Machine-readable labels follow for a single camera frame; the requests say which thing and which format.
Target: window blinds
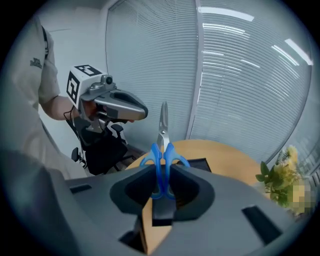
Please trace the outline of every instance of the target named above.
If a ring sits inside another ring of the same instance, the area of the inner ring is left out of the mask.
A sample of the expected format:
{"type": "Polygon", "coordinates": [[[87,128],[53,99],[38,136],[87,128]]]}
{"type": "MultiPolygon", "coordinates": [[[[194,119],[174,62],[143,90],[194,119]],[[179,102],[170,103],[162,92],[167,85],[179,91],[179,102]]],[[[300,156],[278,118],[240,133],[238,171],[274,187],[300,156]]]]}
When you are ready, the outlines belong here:
{"type": "Polygon", "coordinates": [[[108,12],[108,73],[137,95],[148,117],[124,125],[129,144],[148,151],[157,140],[160,110],[168,102],[171,141],[186,138],[198,58],[194,0],[125,0],[108,12]]]}
{"type": "MultiPolygon", "coordinates": [[[[236,1],[202,0],[201,7],[246,13],[236,1]]],[[[266,161],[296,125],[310,66],[267,20],[208,10],[202,13],[203,67],[190,139],[221,142],[266,161]]]]}

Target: white wall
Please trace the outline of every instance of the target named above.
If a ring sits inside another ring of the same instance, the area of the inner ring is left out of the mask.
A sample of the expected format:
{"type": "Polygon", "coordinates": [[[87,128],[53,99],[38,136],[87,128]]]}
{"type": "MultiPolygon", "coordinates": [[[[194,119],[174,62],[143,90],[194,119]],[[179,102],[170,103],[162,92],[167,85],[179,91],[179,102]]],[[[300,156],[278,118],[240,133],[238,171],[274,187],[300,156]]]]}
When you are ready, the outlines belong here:
{"type": "MultiPolygon", "coordinates": [[[[76,6],[54,1],[44,6],[38,16],[54,40],[55,65],[61,96],[66,94],[66,82],[71,66],[90,64],[106,69],[105,33],[107,14],[99,8],[76,6]]],[[[48,117],[39,108],[39,115],[57,146],[67,156],[80,147],[78,138],[65,121],[48,117]]]]}

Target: wooden table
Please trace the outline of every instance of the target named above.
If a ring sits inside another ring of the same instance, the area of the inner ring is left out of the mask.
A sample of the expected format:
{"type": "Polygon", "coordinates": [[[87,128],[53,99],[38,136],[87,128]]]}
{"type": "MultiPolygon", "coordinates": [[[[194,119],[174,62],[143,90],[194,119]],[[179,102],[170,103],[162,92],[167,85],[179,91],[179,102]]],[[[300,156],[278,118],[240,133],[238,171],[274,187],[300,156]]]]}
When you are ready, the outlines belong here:
{"type": "MultiPolygon", "coordinates": [[[[260,174],[260,165],[246,154],[234,147],[210,140],[190,139],[173,142],[175,151],[187,160],[206,158],[211,171],[240,180],[248,185],[257,182],[255,175],[260,174]]],[[[127,169],[138,167],[146,155],[134,161],[127,169]]],[[[150,198],[142,211],[143,229],[147,254],[150,255],[168,235],[171,226],[152,226],[152,199],[150,198]]]]}

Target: hand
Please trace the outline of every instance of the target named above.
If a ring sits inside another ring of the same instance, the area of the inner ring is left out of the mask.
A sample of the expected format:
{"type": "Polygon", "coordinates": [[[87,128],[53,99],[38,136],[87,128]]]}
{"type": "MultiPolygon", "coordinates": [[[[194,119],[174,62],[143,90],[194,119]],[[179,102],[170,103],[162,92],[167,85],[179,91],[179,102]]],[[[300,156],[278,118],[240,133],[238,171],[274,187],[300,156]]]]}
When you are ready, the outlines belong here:
{"type": "Polygon", "coordinates": [[[94,101],[83,101],[83,107],[87,117],[93,116],[97,112],[97,105],[94,101]]]}

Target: blue scissor handle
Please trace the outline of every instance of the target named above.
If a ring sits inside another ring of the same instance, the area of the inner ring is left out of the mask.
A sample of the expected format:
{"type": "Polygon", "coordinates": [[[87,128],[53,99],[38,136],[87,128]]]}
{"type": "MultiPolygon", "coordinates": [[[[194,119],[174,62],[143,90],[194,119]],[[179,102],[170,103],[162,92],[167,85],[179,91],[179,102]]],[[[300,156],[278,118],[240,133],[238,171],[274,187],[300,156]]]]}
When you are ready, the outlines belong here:
{"type": "Polygon", "coordinates": [[[151,195],[152,199],[159,199],[164,194],[164,186],[163,186],[162,172],[161,172],[161,158],[162,158],[162,153],[159,150],[158,145],[156,143],[153,143],[149,154],[144,159],[142,159],[140,163],[140,166],[144,166],[146,162],[149,160],[154,162],[159,192],[152,193],[151,195]]]}
{"type": "Polygon", "coordinates": [[[175,196],[169,191],[170,166],[174,160],[180,160],[186,167],[190,167],[190,164],[187,159],[175,151],[175,147],[172,143],[168,144],[166,151],[163,154],[163,158],[165,159],[165,178],[163,191],[167,198],[174,200],[175,196]]]}

